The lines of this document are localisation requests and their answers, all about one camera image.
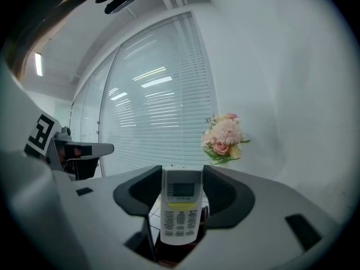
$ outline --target ceiling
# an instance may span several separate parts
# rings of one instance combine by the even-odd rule
[[[42,49],[37,49],[42,54],[43,76],[36,74],[35,57],[31,55],[22,82],[25,89],[72,101],[85,69],[116,32],[154,9],[166,10],[163,0],[135,0],[119,13],[107,15],[106,3],[87,0],[66,18]]]

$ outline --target green leaf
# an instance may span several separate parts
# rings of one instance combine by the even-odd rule
[[[213,160],[219,161],[219,160],[224,159],[224,156],[216,154],[212,149],[210,149],[208,147],[204,147],[202,149],[208,155],[208,157],[210,157]]]
[[[231,158],[231,157],[224,157],[222,160],[216,161],[216,163],[213,164],[213,165],[225,164],[225,163],[228,163],[230,161],[238,160],[238,159],[240,159],[240,158],[234,159],[234,158]]]

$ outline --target white wall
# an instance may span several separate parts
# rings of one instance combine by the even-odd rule
[[[345,221],[358,197],[360,70],[343,18],[326,0],[211,1],[267,79],[282,145],[277,179]]]
[[[26,93],[41,110],[57,119],[61,126],[70,126],[72,105],[70,101],[32,91],[26,91]]]

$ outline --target remote control button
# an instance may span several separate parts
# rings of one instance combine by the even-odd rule
[[[182,225],[185,223],[185,214],[178,215],[178,224]]]

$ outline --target pink flower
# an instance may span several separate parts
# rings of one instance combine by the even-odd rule
[[[239,118],[236,114],[234,114],[234,113],[227,113],[226,115],[225,115],[225,117],[226,117],[226,119],[232,119],[232,120],[235,120],[235,119],[237,119],[237,118]]]
[[[237,121],[226,119],[213,127],[212,136],[216,143],[225,145],[238,144],[241,141],[241,131]]]
[[[202,143],[205,144],[214,144],[215,139],[213,137],[213,133],[210,130],[205,131],[205,133],[202,135]]]
[[[216,143],[213,146],[213,151],[219,155],[225,155],[228,150],[229,146],[227,146],[226,144],[221,144],[220,142]]]

